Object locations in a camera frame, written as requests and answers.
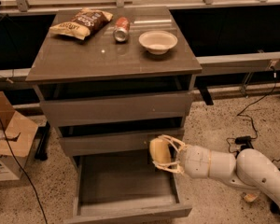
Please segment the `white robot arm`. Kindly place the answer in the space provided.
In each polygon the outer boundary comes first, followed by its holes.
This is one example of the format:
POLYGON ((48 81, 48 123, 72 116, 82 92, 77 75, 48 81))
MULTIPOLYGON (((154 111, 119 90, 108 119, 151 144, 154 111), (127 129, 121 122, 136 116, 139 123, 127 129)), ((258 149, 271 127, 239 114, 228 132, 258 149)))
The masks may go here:
POLYGON ((280 170, 253 148, 246 148, 235 157, 160 135, 150 141, 149 153, 160 170, 191 178, 211 178, 238 189, 259 190, 280 208, 280 170))

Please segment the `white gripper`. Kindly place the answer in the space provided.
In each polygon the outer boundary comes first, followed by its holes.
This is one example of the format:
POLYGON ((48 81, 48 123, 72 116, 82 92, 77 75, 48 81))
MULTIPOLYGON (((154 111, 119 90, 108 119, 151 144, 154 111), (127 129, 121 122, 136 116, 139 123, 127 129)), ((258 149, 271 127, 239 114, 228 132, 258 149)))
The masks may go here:
POLYGON ((154 161, 156 168, 173 173, 188 175, 191 178, 207 178, 210 169, 211 151, 204 147, 187 146, 183 141, 170 135, 160 135, 158 152, 162 155, 170 155, 172 147, 178 154, 178 161, 159 163, 154 161))

